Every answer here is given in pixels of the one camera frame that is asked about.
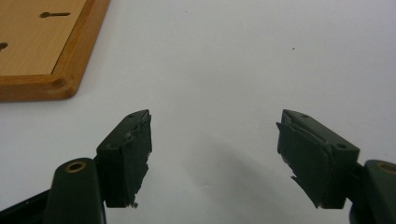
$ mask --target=wooden tray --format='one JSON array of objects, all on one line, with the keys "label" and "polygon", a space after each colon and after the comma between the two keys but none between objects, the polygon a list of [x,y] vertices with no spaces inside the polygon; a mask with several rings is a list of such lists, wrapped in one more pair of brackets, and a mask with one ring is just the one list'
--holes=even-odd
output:
[{"label": "wooden tray", "polygon": [[0,101],[73,96],[109,0],[0,0]]}]

